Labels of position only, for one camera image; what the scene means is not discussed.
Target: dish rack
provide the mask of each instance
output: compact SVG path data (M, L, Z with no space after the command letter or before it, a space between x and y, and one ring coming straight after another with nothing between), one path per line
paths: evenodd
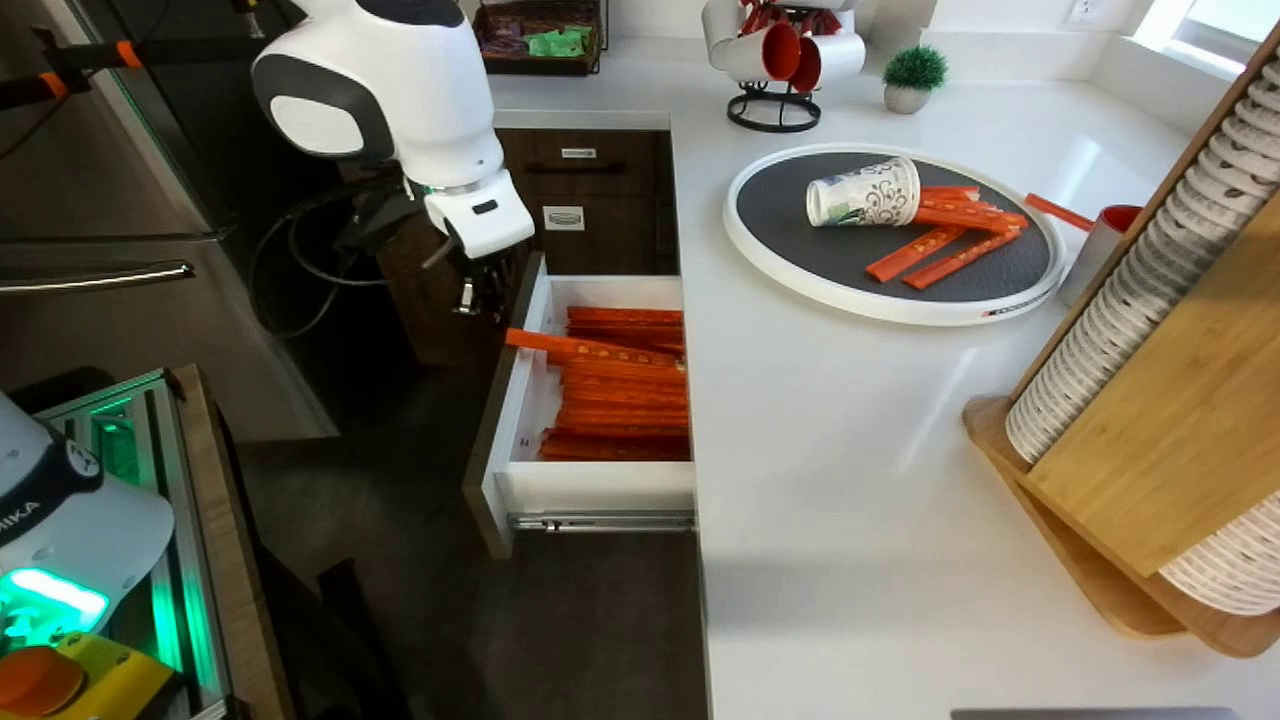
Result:
M1117 627L1280 641L1280 29L1010 401L966 409Z

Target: dark cabinet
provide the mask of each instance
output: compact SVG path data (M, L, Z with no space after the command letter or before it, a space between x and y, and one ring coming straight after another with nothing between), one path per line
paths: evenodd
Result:
M668 131L504 131L547 273L675 276Z
M502 145L535 220L535 242L510 255L504 305L530 255L543 255L551 276L681 276L668 131L510 128ZM457 315L466 281L448 260L434 266L441 243L429 223L393 233L378 251L387 293L419 364L490 375L510 310Z

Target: kitchen counter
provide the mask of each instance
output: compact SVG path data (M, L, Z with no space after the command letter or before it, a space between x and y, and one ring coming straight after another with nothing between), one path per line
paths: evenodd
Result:
M873 325L762 276L720 223L734 178L796 145L911 150L1098 214L1146 202L1186 135L1089 84L962 84L899 121L873 81L819 94L816 131L764 135L723 121L734 84L694 44L492 87L514 128L674 128L715 720L1280 718L1280 651L1111 631L969 449L962 409L1013 391L1061 299L989 327Z

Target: open drawer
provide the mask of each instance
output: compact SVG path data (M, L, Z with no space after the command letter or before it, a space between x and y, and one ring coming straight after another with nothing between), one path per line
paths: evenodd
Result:
M516 327L563 334L568 305L681 310L675 276L547 276L525 273ZM514 555L516 534L687 534L687 462L541 462L541 436L562 409L543 357L504 350L478 434L466 496L492 555Z

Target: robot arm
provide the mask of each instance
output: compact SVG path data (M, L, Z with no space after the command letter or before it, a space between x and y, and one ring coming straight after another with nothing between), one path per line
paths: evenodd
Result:
M251 62L278 128L311 157L395 157L469 260L531 238L504 173L478 32L454 0L309 0Z

